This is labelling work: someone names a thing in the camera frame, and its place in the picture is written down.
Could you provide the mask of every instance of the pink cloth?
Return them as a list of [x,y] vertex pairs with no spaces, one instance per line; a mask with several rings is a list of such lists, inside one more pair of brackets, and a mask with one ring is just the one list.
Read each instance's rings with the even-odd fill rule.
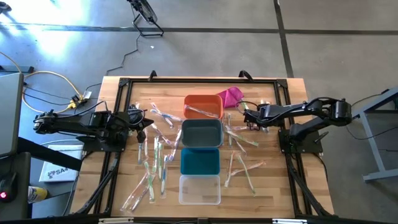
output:
[[219,95],[223,99],[224,108],[235,107],[236,103],[241,101],[243,98],[243,93],[236,86],[232,86],[231,88],[228,88],[221,93],[217,93],[217,95]]

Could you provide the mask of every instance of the desk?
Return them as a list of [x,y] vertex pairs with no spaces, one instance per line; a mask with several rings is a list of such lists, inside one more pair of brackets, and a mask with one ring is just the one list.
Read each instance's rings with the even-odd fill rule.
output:
[[[104,100],[108,108],[114,107],[116,92],[120,77],[104,77],[99,100]],[[292,104],[302,103],[307,100],[304,81],[300,78],[288,78],[290,99]],[[138,101],[140,108],[151,109],[150,103],[154,102],[161,111],[174,114],[183,118],[183,99],[189,94],[215,94],[233,85],[239,87],[244,93],[244,99],[259,103],[261,99],[275,104],[273,86],[265,84],[230,84],[230,83],[135,83],[132,88],[131,102]],[[97,110],[105,110],[103,104]],[[232,114],[232,126],[242,126],[243,116],[234,108],[225,110]],[[175,140],[177,129],[170,129],[160,116],[147,113],[146,117],[153,119],[159,129],[171,141]],[[310,116],[296,118],[296,123],[304,123],[311,119]],[[153,160],[154,132],[148,127],[149,164]],[[280,153],[277,140],[278,128],[270,128],[269,134],[258,131],[241,131],[241,134],[259,143],[258,147],[241,142],[248,156],[243,158],[246,165],[266,162],[265,166],[250,170],[251,180],[256,189],[257,196],[253,197],[244,174],[231,178],[228,188],[223,187],[226,179],[226,170],[231,155],[228,147],[228,138],[224,139],[224,146],[220,147],[221,156],[221,203],[219,205],[181,205],[178,202],[178,185],[180,178],[180,153],[182,145],[177,150],[175,160],[169,164],[167,176],[167,198],[160,199],[160,182],[154,182],[156,202],[149,203],[148,194],[142,199],[134,212],[135,217],[230,217],[230,218],[272,218],[294,217],[292,197],[290,195],[289,180],[285,157]],[[126,150],[123,152],[119,165],[118,179],[114,193],[111,215],[130,216],[119,211],[128,195],[134,190],[137,183],[144,175],[144,166],[137,164],[138,143],[135,136],[127,140]],[[168,154],[171,148],[165,146],[164,153]],[[71,212],[77,211],[88,200],[98,186],[104,154],[95,152],[87,157],[82,164],[80,177],[76,186]],[[303,154],[304,171],[308,188],[317,200],[330,213],[333,213],[328,184],[325,172],[320,161],[312,154]],[[234,161],[233,170],[240,169],[241,165]],[[103,203],[107,197],[104,191]],[[303,197],[297,186],[300,208],[304,210]]]

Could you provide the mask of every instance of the clear plastic bin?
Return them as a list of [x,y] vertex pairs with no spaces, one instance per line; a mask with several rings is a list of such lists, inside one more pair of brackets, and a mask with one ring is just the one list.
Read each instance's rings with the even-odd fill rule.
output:
[[178,199],[182,205],[220,204],[220,177],[218,175],[182,175]]

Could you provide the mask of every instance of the concrete floor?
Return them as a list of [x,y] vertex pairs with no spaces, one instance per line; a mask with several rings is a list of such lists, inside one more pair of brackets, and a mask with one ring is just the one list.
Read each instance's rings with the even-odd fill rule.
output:
[[[149,2],[163,27],[278,29],[273,0]],[[14,0],[10,4],[13,10],[0,14],[0,22],[131,27],[132,21],[131,9],[122,0],[53,0],[39,4]],[[280,0],[285,29],[397,30],[397,7],[394,0]],[[1,51],[20,65],[66,75],[80,91],[101,82],[108,69],[119,66],[123,55],[134,50],[138,35],[42,31],[31,26],[27,30],[3,27],[0,32]],[[294,77],[304,78],[309,98],[330,96],[355,102],[398,84],[397,35],[287,34],[286,39]],[[140,38],[138,45],[139,51],[126,57],[124,68],[109,75],[148,75],[156,70],[162,76],[236,76],[245,69],[254,77],[287,77],[278,33],[169,32],[162,39]],[[0,64],[9,62],[0,58]],[[65,82],[50,75],[37,75],[28,82],[33,88],[58,95],[74,94]],[[60,109],[32,99],[29,102],[42,110]],[[38,143],[67,139],[35,134],[35,114],[22,105],[20,136]],[[349,128],[363,136],[357,123]],[[353,139],[344,128],[329,127],[327,131],[330,134],[322,143],[335,213],[346,218],[397,222],[398,177],[363,183],[363,174],[377,170],[369,143]],[[386,166],[397,168],[397,155],[382,153]],[[32,170],[40,172],[41,162],[32,162]],[[35,204],[34,217],[60,215],[66,199],[63,195]]]

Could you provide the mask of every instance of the plastic container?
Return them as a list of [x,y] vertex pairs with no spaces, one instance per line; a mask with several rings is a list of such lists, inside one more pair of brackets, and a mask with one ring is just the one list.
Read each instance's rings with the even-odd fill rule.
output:
[[223,125],[218,119],[187,119],[181,138],[186,147],[218,147],[223,143]]
[[217,175],[220,173],[220,152],[217,148],[182,149],[181,174]]
[[[224,113],[223,99],[218,95],[188,95],[184,99],[184,105],[217,114],[218,119],[221,119]],[[188,119],[214,119],[185,107],[184,116]]]
[[220,177],[218,175],[182,175],[178,200],[182,205],[220,204]]

